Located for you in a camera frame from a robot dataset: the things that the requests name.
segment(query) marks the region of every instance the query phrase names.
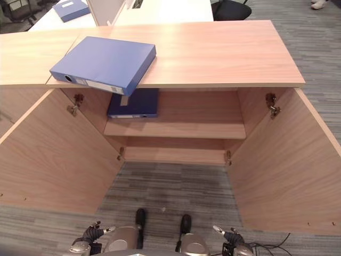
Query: cabinet top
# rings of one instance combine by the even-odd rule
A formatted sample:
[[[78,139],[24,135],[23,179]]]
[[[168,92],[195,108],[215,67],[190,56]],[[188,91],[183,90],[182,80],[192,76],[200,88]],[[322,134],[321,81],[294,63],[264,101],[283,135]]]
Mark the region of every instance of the cabinet top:
[[[140,88],[299,87],[304,79],[271,21],[219,21],[0,35],[0,85],[78,87],[49,69],[86,36],[151,43]]]

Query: metal hinge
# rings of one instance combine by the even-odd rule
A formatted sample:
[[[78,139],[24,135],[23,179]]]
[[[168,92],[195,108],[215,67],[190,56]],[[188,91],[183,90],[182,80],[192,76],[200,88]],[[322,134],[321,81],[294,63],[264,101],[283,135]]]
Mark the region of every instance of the metal hinge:
[[[274,119],[281,112],[280,107],[275,107],[275,103],[277,100],[276,95],[274,93],[268,93],[265,96],[265,100],[266,100],[266,105],[268,109],[271,111],[270,117],[271,119]]]
[[[232,164],[232,161],[231,161],[231,151],[227,150],[225,152],[225,162],[226,164],[228,165],[231,165]]]
[[[121,160],[123,157],[123,153],[124,153],[124,147],[120,147],[119,148],[119,155],[117,156],[117,160]]]
[[[75,94],[74,99],[75,99],[75,104],[73,106],[68,105],[66,107],[66,110],[70,112],[73,116],[77,116],[77,110],[79,109],[80,105],[83,103],[84,95]]]

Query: blue binder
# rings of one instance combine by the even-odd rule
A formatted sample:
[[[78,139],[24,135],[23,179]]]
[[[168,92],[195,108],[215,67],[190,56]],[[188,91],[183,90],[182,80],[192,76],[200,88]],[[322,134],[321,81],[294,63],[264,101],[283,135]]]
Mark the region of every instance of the blue binder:
[[[50,72],[60,81],[131,95],[155,56],[153,44],[88,36]]]
[[[54,5],[53,8],[63,22],[90,13],[89,7],[82,0],[68,0]]]
[[[157,117],[159,89],[136,89],[130,97],[113,94],[108,109],[111,118]]]

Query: wooden cabinet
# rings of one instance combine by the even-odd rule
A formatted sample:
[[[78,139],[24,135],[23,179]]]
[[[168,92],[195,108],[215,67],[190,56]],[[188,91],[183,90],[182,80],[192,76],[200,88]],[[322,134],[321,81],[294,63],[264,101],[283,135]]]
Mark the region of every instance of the wooden cabinet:
[[[160,92],[157,118],[108,121],[126,161],[226,165],[245,227],[341,233],[341,146],[301,89],[178,93]]]
[[[0,137],[47,91],[0,87]]]
[[[94,213],[122,162],[72,102],[48,90],[0,139],[0,203]]]
[[[245,227],[341,234],[341,147],[301,89],[286,89],[228,167]]]
[[[139,87],[160,89],[159,117],[108,121],[110,93],[50,77],[53,64],[85,36],[156,45]],[[15,124],[3,124],[0,203],[94,212],[124,161],[220,165],[227,166],[245,227],[341,234],[341,147],[296,88],[304,80],[270,21],[0,39],[1,86],[57,88]],[[275,118],[269,93],[281,108]],[[84,102],[73,117],[66,107],[75,94]]]

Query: white shoe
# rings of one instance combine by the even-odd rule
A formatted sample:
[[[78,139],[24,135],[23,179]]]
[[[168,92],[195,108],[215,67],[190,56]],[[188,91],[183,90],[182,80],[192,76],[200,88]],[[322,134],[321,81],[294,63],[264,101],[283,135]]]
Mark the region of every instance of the white shoe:
[[[317,0],[312,6],[311,8],[314,10],[318,10],[323,8],[326,5],[326,0]]]

